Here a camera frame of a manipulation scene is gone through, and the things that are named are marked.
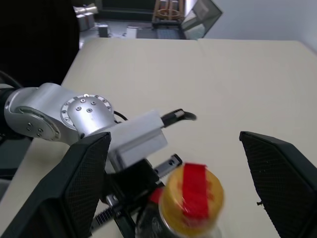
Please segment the blue patterned tray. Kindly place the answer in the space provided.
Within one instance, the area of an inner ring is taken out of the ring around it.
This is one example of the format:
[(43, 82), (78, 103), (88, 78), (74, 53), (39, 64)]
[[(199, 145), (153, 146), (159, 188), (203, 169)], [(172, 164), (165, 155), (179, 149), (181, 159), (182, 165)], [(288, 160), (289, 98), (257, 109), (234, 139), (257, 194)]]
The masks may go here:
[(173, 40), (181, 39), (179, 30), (176, 28), (158, 28), (157, 37), (158, 39), (173, 39)]

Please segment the large black rounded shape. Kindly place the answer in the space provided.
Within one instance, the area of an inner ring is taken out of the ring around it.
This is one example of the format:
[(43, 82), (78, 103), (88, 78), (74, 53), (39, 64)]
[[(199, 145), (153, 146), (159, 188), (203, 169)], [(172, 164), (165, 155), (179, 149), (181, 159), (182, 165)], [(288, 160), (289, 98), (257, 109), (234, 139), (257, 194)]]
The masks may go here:
[(0, 0), (0, 75), (61, 85), (78, 51), (72, 0)]

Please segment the dark bottle with yellow cap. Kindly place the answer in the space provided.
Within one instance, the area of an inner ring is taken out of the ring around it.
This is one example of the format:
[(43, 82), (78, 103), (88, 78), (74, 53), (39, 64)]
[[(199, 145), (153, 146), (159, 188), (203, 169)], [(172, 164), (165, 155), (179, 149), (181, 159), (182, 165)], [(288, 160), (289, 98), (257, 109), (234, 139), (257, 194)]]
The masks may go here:
[(136, 238), (222, 238), (217, 219), (224, 191), (205, 165), (185, 163), (149, 196)]

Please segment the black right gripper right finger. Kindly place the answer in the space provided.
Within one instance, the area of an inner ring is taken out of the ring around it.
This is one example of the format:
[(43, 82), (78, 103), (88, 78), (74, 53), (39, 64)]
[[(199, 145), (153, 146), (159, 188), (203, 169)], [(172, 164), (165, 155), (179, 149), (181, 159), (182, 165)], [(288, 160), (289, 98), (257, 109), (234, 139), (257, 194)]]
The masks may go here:
[(291, 143), (242, 131), (259, 204), (280, 238), (317, 238), (317, 168)]

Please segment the small grey box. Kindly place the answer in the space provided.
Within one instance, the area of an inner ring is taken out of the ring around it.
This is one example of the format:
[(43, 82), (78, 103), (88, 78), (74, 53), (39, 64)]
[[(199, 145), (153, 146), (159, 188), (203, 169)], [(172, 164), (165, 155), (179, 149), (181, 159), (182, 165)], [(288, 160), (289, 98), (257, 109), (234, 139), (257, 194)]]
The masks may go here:
[(98, 33), (99, 33), (99, 37), (108, 38), (109, 37), (108, 25), (107, 24), (98, 25)]

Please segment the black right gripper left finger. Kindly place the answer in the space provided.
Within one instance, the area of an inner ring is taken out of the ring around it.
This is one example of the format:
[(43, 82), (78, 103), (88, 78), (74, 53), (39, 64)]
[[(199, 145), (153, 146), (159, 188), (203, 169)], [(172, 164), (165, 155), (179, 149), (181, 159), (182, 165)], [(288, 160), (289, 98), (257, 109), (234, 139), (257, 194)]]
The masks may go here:
[(0, 238), (89, 238), (110, 142), (110, 133), (102, 132), (71, 145)]

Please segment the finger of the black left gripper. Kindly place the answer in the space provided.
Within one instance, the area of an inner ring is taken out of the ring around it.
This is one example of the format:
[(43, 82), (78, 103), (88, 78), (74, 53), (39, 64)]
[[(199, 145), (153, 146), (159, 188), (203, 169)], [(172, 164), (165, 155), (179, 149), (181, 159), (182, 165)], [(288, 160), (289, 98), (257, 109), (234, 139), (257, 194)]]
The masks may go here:
[(136, 223), (129, 212), (117, 212), (114, 220), (124, 238), (136, 238)]

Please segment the clear glass case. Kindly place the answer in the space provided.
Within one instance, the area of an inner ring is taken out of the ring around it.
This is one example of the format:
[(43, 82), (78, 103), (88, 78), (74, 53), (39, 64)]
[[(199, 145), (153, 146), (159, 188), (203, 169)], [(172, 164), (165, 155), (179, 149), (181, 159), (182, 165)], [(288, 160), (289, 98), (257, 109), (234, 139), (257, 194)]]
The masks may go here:
[(222, 10), (212, 0), (197, 0), (181, 23), (185, 38), (203, 38), (222, 14)]

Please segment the stacked white boxes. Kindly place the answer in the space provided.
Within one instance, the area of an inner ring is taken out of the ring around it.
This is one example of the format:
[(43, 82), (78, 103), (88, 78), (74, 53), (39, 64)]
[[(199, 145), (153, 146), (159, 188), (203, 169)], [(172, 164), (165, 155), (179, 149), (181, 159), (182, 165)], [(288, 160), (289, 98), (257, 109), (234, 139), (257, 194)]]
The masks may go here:
[(80, 32), (89, 30), (95, 26), (94, 15), (98, 14), (98, 8), (94, 3), (83, 7), (73, 7), (76, 13)]

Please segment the wooden frame rack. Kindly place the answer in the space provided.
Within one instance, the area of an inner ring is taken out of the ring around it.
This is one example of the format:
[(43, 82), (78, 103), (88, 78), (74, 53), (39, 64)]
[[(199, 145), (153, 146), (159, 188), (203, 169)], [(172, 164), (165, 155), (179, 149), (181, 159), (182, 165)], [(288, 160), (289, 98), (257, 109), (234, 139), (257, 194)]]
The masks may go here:
[(152, 23), (181, 21), (185, 16), (185, 0), (155, 0)]

